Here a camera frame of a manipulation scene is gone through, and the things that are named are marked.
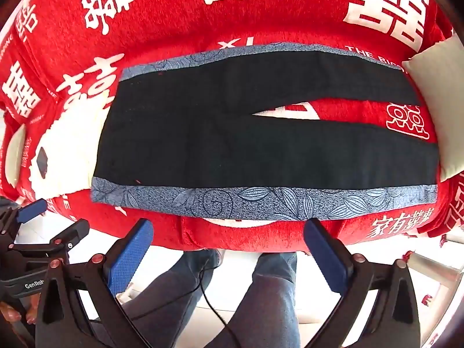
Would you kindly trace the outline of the black pants with floral trim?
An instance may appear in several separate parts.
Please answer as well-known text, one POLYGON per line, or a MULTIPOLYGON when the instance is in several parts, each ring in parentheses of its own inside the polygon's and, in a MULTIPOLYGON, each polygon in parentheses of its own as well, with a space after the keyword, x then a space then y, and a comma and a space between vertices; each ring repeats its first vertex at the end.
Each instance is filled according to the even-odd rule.
POLYGON ((401 69, 297 43, 125 68, 96 203, 202 218, 337 220, 434 204, 438 147, 401 69))

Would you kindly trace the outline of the black phone on bed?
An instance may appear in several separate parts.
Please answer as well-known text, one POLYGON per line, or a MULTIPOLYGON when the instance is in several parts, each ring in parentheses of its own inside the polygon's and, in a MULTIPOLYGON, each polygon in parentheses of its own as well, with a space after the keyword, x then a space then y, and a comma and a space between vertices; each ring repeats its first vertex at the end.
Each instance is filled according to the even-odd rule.
POLYGON ((36 163, 37 163, 39 173, 40 173, 42 179, 45 179, 47 171, 48 171, 48 157, 46 155, 46 151, 45 151, 44 147, 41 147, 39 149, 39 154, 37 156, 36 163))

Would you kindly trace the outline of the cream pillow on left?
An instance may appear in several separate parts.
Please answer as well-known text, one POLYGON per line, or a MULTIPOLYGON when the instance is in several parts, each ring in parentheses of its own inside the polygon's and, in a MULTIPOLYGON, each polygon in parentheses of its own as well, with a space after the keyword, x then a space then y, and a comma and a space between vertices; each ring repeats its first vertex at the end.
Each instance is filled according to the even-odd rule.
POLYGON ((12 135, 6 149, 5 177, 13 188, 17 186, 20 178, 25 136, 26 126, 22 124, 12 135))

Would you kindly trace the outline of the cream pillow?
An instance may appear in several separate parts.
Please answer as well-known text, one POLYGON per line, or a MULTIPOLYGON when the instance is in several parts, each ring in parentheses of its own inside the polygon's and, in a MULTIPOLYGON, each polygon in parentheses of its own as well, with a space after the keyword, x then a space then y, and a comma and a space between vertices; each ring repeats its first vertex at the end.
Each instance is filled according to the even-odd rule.
POLYGON ((20 178, 25 136, 26 126, 22 124, 12 135, 6 149, 5 177, 13 188, 17 186, 20 178))
POLYGON ((464 50, 457 35, 404 61, 425 99, 438 138, 441 181, 463 172, 464 50))

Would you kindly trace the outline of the person's legs in jeans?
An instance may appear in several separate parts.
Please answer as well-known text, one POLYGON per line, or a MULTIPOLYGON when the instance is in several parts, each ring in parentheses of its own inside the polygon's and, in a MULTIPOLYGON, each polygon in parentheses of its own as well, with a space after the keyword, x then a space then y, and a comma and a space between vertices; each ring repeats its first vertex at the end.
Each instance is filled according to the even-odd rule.
POLYGON ((299 347, 297 255, 185 251, 123 308, 152 347, 299 347))

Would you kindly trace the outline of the red bedspread with white characters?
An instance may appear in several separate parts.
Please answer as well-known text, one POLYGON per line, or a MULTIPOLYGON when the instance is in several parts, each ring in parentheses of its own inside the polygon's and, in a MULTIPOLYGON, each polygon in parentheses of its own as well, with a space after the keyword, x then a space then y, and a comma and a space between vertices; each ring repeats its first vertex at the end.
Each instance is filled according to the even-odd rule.
MULTIPOLYGON (((436 0, 23 0, 1 41, 1 195, 123 236, 140 218, 156 245, 179 250, 301 251, 305 220, 199 218, 96 203, 91 184, 101 132, 125 68, 196 53, 275 43, 323 46, 403 71, 452 36, 436 0), (20 178, 5 177, 6 149, 24 124, 20 178), (36 163, 44 147, 48 171, 36 163)), ((419 233, 434 237, 463 223, 463 173, 441 181, 434 204, 321 220, 346 244, 419 233)))

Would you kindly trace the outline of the cream pillow on right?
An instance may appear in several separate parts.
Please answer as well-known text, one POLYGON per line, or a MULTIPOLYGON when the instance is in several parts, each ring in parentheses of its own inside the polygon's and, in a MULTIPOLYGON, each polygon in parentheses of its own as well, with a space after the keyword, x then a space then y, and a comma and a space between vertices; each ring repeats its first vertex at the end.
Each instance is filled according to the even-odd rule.
POLYGON ((463 172, 464 50, 457 35, 404 61, 425 99, 438 138, 441 181, 463 172))

